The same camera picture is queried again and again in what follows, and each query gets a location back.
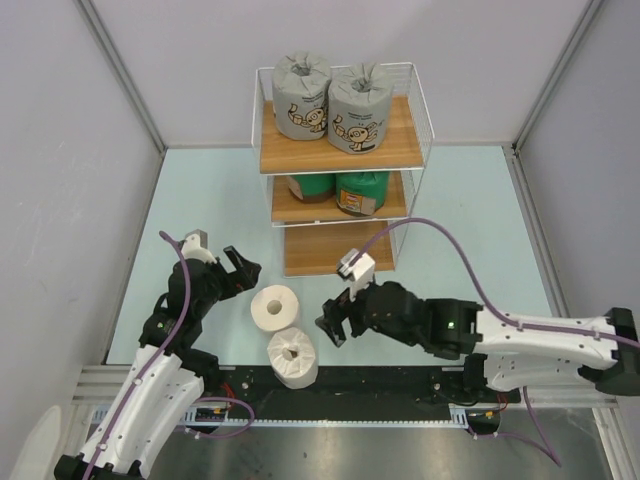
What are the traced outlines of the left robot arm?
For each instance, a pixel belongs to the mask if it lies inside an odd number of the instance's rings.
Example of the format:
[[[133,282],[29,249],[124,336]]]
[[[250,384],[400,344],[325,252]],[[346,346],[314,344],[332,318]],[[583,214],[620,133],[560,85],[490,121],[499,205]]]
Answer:
[[[226,270],[197,235],[174,248],[179,259],[143,325],[126,380],[80,451],[60,457],[55,478],[147,478],[191,405],[222,385],[217,357],[193,345],[211,308],[253,289],[262,268],[228,246],[234,268]]]

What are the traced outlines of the plain white paper roll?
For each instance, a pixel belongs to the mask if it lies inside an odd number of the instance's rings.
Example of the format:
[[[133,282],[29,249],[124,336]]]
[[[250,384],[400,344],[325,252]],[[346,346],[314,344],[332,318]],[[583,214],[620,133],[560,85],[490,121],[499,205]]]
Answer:
[[[255,294],[250,311],[260,330],[275,333],[296,325],[301,307],[296,294],[289,287],[271,285]]]

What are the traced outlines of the grey paper roll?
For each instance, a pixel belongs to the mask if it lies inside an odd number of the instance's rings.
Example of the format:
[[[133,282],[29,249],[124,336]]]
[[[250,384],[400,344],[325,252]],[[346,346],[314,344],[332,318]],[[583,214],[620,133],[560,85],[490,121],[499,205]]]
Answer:
[[[385,139],[394,80],[378,63],[333,72],[328,89],[328,140],[352,155],[370,153]]]
[[[323,56],[296,51],[272,74],[272,105],[278,131],[291,140],[314,141],[327,130],[331,67]]]

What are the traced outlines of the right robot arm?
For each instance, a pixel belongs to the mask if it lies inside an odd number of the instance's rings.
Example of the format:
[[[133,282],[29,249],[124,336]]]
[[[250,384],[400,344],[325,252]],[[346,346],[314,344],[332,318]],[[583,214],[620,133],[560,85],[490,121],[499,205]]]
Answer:
[[[516,315],[473,301],[421,299],[387,281],[345,289],[323,304],[315,324],[335,346],[372,330],[441,359],[463,360],[468,389],[507,392],[575,378],[604,394],[639,394],[639,340],[625,308],[578,319]]]

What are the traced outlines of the green paper roll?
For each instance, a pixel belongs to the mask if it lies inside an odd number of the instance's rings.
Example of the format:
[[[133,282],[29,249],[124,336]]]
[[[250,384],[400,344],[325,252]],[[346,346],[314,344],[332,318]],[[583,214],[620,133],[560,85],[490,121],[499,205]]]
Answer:
[[[334,174],[289,175],[286,181],[293,197],[303,203],[320,203],[335,194]]]
[[[355,216],[371,216],[385,203],[390,172],[353,172],[336,175],[336,203]]]

